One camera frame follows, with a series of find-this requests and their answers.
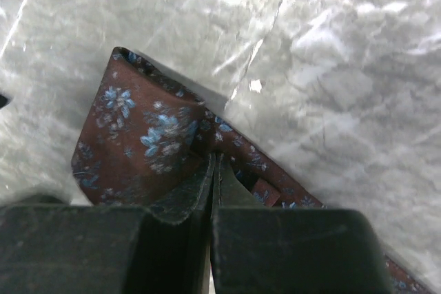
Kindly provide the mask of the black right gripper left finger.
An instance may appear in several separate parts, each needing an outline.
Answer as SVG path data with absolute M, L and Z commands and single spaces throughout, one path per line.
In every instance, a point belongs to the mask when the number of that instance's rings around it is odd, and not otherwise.
M 2 293 L 207 293 L 214 157 L 149 207 L 1 208 Z

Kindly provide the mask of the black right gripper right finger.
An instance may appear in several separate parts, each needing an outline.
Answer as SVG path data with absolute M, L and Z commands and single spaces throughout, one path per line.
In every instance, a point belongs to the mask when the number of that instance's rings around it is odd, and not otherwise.
M 377 236 L 352 209 L 265 207 L 217 155 L 212 209 L 217 293 L 391 293 Z

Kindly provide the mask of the brown floral necktie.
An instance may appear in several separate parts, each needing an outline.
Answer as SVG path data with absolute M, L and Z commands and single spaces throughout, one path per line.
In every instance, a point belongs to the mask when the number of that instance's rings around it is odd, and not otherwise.
M 263 206 L 329 209 L 192 91 L 142 56 L 126 48 L 112 51 L 72 156 L 73 176 L 92 204 L 149 207 L 208 156 L 215 172 L 220 154 Z M 213 187 L 214 175 L 211 252 Z M 406 269 L 383 257 L 391 293 L 426 293 Z

